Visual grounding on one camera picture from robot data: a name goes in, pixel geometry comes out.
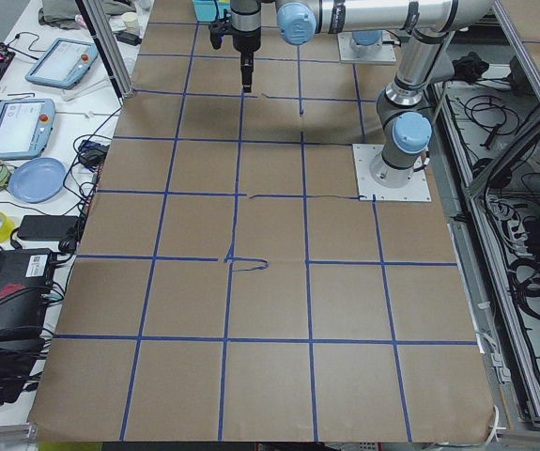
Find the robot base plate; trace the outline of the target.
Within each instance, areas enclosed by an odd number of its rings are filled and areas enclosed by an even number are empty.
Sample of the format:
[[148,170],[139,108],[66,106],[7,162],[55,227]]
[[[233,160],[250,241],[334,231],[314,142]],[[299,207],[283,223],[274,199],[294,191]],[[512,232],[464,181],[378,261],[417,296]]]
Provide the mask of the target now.
[[343,32],[338,46],[342,63],[393,66],[396,62],[394,44],[386,30]]

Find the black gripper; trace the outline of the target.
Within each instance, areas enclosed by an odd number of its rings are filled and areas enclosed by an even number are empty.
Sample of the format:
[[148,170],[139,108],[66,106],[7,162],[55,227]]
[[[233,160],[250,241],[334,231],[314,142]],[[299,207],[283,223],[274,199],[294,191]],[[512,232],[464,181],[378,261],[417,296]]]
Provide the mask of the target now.
[[261,46],[261,2],[231,0],[230,10],[233,46],[240,52],[242,91],[251,92],[255,68],[253,53]]

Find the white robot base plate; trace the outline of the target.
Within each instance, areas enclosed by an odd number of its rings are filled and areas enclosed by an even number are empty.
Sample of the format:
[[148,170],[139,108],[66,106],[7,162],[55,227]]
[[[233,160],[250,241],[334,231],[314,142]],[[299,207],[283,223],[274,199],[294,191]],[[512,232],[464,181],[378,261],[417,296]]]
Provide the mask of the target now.
[[411,168],[393,169],[383,161],[383,145],[354,144],[352,150],[358,197],[362,201],[431,201],[421,156]]

